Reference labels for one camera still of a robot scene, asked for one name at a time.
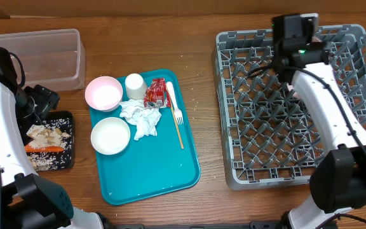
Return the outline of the orange carrot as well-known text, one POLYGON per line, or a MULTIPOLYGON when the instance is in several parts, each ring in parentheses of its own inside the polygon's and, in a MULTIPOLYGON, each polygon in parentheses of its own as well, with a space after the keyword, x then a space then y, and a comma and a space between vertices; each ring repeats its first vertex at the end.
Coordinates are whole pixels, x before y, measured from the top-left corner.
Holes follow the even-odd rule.
POLYGON ((29 144, 25 146, 25 151, 27 153, 42 153, 42 152, 49 152, 49 153, 59 153, 63 152, 64 149, 60 146, 47 146, 45 148, 33 148, 29 144))

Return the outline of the pink bowl with nuts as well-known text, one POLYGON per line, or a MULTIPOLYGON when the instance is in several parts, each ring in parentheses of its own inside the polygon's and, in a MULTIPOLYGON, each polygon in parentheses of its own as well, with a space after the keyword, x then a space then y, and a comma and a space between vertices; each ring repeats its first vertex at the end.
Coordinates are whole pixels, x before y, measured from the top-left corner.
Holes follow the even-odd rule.
POLYGON ((121 83, 110 76, 92 80, 85 90, 85 101, 93 109, 103 112, 115 110, 123 98, 121 83))

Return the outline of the white bowl with rice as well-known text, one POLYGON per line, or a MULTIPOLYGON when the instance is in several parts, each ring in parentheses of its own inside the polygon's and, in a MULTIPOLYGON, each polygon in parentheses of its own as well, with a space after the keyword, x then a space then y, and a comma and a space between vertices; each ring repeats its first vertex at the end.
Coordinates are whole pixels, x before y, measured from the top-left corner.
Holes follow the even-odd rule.
POLYGON ((100 120, 91 131, 91 145, 100 154, 115 155, 122 152, 130 142, 130 128, 121 118, 108 117, 100 120))

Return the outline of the white napkin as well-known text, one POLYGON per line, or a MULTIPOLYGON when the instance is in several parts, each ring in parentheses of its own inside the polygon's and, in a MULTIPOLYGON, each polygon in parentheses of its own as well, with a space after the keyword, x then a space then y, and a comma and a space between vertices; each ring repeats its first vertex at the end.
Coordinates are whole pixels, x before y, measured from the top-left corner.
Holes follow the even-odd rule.
POLYGON ((146 108, 142 99, 130 99, 119 104, 121 106, 119 116, 124 118, 130 125, 136 126, 135 141, 144 136, 157 136, 156 125, 161 118, 158 108, 146 108))

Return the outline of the red snack wrapper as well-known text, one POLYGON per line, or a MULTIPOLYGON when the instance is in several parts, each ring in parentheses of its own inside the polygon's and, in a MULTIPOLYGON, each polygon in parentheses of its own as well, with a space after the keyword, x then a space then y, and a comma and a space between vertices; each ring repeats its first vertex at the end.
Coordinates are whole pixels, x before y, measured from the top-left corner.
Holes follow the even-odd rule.
POLYGON ((144 95, 146 108, 170 108, 171 102, 164 78, 154 78, 144 95))

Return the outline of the wooden chopstick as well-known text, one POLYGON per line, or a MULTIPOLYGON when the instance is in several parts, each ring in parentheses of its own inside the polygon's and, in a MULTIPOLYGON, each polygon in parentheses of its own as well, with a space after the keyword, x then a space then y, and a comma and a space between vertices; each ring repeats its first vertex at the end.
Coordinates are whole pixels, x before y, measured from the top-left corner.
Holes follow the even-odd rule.
POLYGON ((170 104, 171 104, 170 109, 171 109, 171 112, 172 112, 173 120, 174 120, 174 123, 175 123, 175 128, 176 128, 177 135, 178 135, 178 138, 179 138, 180 147, 181 147, 181 149, 184 149, 184 144, 182 142, 182 138, 181 138, 180 130, 179 130, 179 125, 177 123, 177 119, 176 119, 175 114, 174 114, 174 108, 173 108, 173 104, 172 104, 172 99, 170 97, 169 92, 167 92, 167 96, 170 99, 170 104))

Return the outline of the white plastic fork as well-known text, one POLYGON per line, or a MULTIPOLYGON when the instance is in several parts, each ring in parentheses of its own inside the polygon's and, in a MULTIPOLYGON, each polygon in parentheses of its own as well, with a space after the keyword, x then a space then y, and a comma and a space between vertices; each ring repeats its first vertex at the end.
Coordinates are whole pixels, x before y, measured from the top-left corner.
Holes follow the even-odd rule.
POLYGON ((170 100, 171 100, 172 105, 173 105, 174 115, 175 115, 175 118, 177 120, 177 123, 179 125, 182 125, 184 123, 183 115, 182 115, 182 111, 178 107, 176 96, 175 96, 175 91, 174 91, 174 87, 173 87, 173 83, 171 81, 166 82, 166 89, 168 91, 168 94, 170 96, 170 100))

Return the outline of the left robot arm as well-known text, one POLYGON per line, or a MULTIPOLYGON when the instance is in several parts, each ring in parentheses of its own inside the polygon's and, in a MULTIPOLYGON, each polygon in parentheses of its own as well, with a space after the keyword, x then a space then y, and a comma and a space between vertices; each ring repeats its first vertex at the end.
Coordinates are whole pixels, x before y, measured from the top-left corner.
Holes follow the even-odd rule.
POLYGON ((101 213, 74 207, 61 185, 31 165, 27 131, 57 107, 60 97, 41 85, 26 87, 15 57, 0 47, 0 228, 112 228, 101 213))

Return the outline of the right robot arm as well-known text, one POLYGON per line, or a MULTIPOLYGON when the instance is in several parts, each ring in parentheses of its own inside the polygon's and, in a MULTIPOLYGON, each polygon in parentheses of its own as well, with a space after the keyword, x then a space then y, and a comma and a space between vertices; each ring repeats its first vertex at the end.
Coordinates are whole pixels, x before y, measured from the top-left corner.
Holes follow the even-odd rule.
POLYGON ((310 177, 309 197, 281 225, 324 228, 366 205, 366 130, 342 96, 323 43, 277 41, 273 69, 305 103, 325 149, 310 177))

